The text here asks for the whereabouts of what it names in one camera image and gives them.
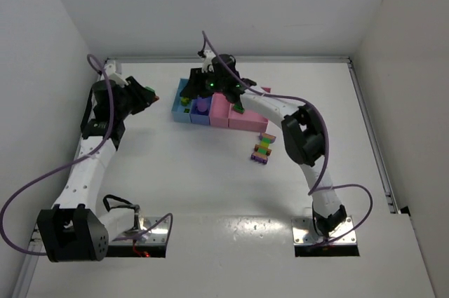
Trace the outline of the lime green square lego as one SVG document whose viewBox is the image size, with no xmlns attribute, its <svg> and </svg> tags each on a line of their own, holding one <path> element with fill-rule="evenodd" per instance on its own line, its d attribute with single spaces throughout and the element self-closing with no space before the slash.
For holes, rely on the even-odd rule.
<svg viewBox="0 0 449 298">
<path fill-rule="evenodd" d="M 189 99 L 189 98 L 187 98 L 187 97 L 181 97 L 181 98 L 180 98 L 180 104 L 181 104 L 183 107 L 188 106 L 188 105 L 190 104 L 191 101 L 192 101 L 192 100 Z"/>
</svg>

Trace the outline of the purple rounded lego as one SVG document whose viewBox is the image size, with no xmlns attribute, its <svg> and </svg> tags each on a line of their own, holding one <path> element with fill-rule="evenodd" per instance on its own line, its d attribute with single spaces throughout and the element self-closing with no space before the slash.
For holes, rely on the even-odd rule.
<svg viewBox="0 0 449 298">
<path fill-rule="evenodd" d="M 205 115 L 208 113 L 208 101 L 206 98 L 198 98 L 196 100 L 196 112 L 200 115 Z"/>
</svg>

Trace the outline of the dark green square lego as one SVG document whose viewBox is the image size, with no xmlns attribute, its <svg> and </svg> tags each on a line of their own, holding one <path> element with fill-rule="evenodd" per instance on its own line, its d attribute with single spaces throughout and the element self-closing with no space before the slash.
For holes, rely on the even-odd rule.
<svg viewBox="0 0 449 298">
<path fill-rule="evenodd" d="M 234 104 L 233 110 L 239 114 L 243 114 L 245 109 L 240 104 Z"/>
</svg>

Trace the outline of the lego stack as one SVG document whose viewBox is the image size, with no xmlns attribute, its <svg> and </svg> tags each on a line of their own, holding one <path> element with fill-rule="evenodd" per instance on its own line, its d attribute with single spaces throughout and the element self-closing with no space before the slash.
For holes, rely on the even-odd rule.
<svg viewBox="0 0 449 298">
<path fill-rule="evenodd" d="M 276 141 L 276 136 L 270 135 L 268 133 L 259 134 L 260 143 L 254 146 L 253 152 L 250 155 L 252 161 L 266 165 L 268 158 L 270 157 L 272 150 L 270 145 Z"/>
</svg>

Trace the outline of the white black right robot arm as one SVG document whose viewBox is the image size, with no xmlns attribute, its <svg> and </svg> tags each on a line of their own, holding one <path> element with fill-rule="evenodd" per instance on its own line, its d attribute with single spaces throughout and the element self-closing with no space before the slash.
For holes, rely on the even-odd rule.
<svg viewBox="0 0 449 298">
<path fill-rule="evenodd" d="M 320 114 L 306 102 L 301 105 L 276 97 L 256 82 L 242 78 L 234 56 L 216 56 L 209 50 L 199 53 L 202 65 L 190 71 L 181 97 L 194 99 L 221 93 L 232 104 L 240 103 L 278 126 L 288 157 L 299 165 L 312 197 L 312 219 L 317 234 L 328 240 L 345 221 L 347 212 L 337 196 L 328 164 L 328 131 Z"/>
</svg>

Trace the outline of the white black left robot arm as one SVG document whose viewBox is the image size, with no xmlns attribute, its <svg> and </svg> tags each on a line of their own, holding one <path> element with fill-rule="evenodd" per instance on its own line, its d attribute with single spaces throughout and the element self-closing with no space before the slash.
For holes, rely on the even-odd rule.
<svg viewBox="0 0 449 298">
<path fill-rule="evenodd" d="M 51 262 L 100 261 L 109 244 L 140 228 L 140 207 L 126 201 L 95 214 L 103 177 L 125 132 L 125 119 L 150 107 L 156 93 L 132 76 L 125 84 L 94 83 L 81 122 L 78 163 L 52 208 L 41 210 L 37 226 Z"/>
</svg>

